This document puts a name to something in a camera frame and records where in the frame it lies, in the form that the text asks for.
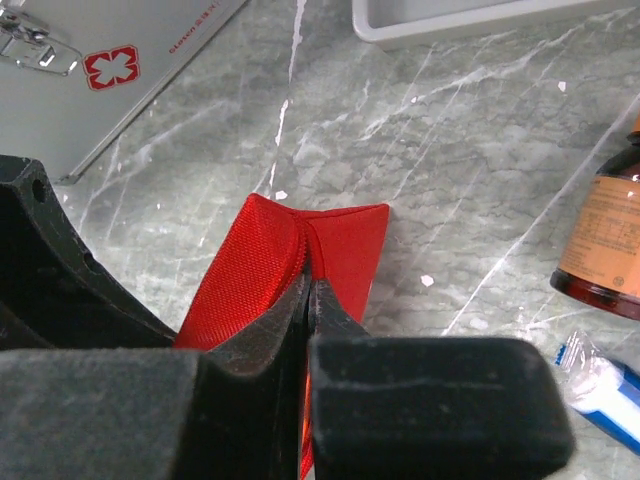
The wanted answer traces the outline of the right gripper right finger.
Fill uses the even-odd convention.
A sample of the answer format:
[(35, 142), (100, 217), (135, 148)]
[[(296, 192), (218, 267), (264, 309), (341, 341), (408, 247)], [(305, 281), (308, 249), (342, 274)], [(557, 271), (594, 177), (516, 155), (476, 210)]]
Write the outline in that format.
[(507, 337), (375, 337), (310, 294), (319, 479), (543, 479), (575, 439), (548, 362)]

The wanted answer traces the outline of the red first aid pouch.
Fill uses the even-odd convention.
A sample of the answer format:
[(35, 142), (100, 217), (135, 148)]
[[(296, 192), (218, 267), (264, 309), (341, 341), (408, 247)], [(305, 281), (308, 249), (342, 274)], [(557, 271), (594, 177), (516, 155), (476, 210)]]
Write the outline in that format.
[(308, 343), (361, 336), (390, 209), (247, 198), (176, 337), (202, 354), (193, 479), (302, 479), (313, 463)]

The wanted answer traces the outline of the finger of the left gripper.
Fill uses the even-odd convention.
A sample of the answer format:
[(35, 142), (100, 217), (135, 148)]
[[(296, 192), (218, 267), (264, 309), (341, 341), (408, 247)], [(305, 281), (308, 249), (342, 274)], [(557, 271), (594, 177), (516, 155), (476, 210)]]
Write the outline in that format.
[(2, 349), (167, 348), (174, 338), (95, 259), (42, 163), (2, 156)]

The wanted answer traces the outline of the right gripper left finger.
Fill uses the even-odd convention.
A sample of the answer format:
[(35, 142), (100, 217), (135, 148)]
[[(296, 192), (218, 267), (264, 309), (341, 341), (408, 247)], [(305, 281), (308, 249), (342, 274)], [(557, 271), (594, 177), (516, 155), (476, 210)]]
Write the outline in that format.
[(4, 352), (2, 477), (298, 478), (309, 287), (209, 352)]

